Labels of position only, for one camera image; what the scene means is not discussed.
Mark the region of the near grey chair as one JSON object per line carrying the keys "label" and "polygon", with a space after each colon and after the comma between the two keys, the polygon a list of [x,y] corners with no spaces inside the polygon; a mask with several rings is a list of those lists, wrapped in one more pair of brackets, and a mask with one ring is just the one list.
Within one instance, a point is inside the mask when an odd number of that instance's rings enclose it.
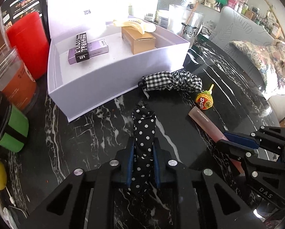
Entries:
{"label": "near grey chair", "polygon": [[282,43],[282,41],[272,38],[263,27],[227,6],[221,10],[220,19],[209,39],[227,53],[257,86],[264,84],[261,73],[247,55],[231,42],[247,41],[256,46],[261,46],[263,49]]}

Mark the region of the pink lip gloss tube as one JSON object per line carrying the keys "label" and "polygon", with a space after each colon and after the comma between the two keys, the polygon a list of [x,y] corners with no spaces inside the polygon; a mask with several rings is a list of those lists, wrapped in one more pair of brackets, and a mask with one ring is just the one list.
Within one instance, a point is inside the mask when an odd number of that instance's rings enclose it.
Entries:
{"label": "pink lip gloss tube", "polygon": [[[210,136],[215,143],[220,139],[229,141],[223,132],[196,106],[189,111],[188,115],[203,129],[206,134],[208,134],[208,136]],[[244,170],[241,167],[240,161],[229,159],[229,162],[230,165],[233,165],[236,176],[244,176]]]}

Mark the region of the black lettered cosmetic box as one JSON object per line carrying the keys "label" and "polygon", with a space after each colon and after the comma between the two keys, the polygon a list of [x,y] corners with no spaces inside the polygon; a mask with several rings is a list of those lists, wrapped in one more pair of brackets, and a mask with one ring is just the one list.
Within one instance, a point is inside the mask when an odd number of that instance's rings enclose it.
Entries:
{"label": "black lettered cosmetic box", "polygon": [[86,33],[76,35],[74,54],[77,63],[88,60],[90,58]]}

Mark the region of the yellow wrapped lollipop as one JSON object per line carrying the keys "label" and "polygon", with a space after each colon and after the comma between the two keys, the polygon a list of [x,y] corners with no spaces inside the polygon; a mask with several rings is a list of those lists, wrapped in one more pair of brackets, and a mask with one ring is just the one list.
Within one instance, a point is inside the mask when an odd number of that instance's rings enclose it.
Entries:
{"label": "yellow wrapped lollipop", "polygon": [[208,90],[199,93],[196,97],[196,104],[201,110],[207,110],[213,106],[212,89],[214,84]]}

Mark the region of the orange filled plastic jar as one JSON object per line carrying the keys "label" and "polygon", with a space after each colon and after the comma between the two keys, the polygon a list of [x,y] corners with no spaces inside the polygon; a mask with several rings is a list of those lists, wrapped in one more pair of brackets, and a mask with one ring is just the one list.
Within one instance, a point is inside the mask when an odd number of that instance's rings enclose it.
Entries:
{"label": "orange filled plastic jar", "polygon": [[0,92],[24,114],[31,110],[37,100],[37,83],[16,48],[0,54]]}

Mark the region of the cream hair claw clip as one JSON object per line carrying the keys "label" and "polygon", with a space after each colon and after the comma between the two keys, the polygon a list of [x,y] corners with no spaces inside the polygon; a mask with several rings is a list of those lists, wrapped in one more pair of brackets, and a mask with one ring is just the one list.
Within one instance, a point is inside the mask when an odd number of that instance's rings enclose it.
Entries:
{"label": "cream hair claw clip", "polygon": [[132,27],[141,34],[153,33],[156,31],[156,25],[145,22],[138,18],[128,18],[126,20],[114,20],[113,24],[118,27]]}

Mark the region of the floral cushion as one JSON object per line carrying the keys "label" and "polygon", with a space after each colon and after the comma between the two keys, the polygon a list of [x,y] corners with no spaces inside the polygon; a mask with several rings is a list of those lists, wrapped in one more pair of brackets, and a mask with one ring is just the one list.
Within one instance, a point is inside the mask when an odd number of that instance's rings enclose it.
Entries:
{"label": "floral cushion", "polygon": [[231,41],[236,49],[245,54],[259,71],[265,92],[270,94],[285,89],[285,44],[275,40],[269,46],[257,46],[248,41]]}

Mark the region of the black polka dot scrunchie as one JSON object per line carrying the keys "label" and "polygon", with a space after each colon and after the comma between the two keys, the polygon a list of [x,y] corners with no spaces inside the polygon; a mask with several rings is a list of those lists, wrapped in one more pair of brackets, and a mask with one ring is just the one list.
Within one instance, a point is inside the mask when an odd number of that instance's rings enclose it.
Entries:
{"label": "black polka dot scrunchie", "polygon": [[140,101],[132,112],[134,155],[131,185],[128,194],[143,194],[154,179],[153,142],[156,131],[156,114]]}

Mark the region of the red cylinder canister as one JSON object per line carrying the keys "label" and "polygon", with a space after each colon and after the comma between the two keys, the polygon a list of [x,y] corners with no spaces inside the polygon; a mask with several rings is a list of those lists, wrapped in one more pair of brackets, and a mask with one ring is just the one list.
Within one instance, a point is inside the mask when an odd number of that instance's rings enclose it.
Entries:
{"label": "red cylinder canister", "polygon": [[12,47],[35,80],[47,72],[49,43],[38,12],[32,12],[15,22],[7,31]]}

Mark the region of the tan cardboard box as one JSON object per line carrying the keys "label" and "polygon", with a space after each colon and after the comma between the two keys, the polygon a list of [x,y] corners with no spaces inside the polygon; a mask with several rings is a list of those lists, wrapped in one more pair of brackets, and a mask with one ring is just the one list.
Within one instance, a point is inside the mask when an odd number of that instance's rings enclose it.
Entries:
{"label": "tan cardboard box", "polygon": [[141,34],[138,30],[128,26],[121,28],[121,35],[134,55],[155,49],[156,38],[150,33]]}

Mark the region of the black coffee bag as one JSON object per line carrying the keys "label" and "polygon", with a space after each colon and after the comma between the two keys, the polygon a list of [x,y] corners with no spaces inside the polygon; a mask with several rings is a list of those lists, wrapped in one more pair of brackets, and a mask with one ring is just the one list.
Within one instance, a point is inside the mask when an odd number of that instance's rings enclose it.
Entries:
{"label": "black coffee bag", "polygon": [[8,30],[15,22],[33,12],[42,18],[47,11],[46,6],[46,0],[5,0],[1,5],[4,29]]}

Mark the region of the green black tape roll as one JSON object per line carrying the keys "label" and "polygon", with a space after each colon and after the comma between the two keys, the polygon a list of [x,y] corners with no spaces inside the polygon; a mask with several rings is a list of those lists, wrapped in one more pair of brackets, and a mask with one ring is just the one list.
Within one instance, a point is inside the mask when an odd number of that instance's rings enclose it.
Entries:
{"label": "green black tape roll", "polygon": [[0,92],[0,146],[19,152],[27,141],[28,132],[27,117]]}

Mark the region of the glass cartoon mug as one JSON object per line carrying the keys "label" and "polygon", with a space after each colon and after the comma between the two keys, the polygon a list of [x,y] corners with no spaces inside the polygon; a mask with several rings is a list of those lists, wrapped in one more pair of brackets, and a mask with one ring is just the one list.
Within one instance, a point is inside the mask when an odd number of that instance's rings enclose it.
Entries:
{"label": "glass cartoon mug", "polygon": [[201,32],[204,15],[179,5],[169,5],[167,29],[190,43],[190,48]]}

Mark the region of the black white gingham scrunchie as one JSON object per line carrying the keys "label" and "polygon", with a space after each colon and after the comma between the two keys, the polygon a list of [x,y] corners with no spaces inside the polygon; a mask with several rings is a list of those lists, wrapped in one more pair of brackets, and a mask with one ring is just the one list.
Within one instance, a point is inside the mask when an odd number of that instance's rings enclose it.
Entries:
{"label": "black white gingham scrunchie", "polygon": [[188,93],[203,91],[201,78],[185,70],[157,72],[142,77],[138,87],[147,95],[154,90],[180,90]]}

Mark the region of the lavender gift box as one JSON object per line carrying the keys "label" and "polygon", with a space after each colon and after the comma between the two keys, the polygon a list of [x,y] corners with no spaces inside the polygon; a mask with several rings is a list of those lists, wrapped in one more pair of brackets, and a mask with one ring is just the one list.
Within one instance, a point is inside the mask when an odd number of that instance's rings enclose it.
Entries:
{"label": "lavender gift box", "polygon": [[[183,66],[189,42],[160,26],[153,32],[155,45],[150,50],[132,52],[129,39],[113,24],[118,0],[47,0],[47,6],[48,94],[68,121],[135,89],[143,76]],[[70,64],[69,51],[81,33],[88,42],[104,42],[108,52]]]}

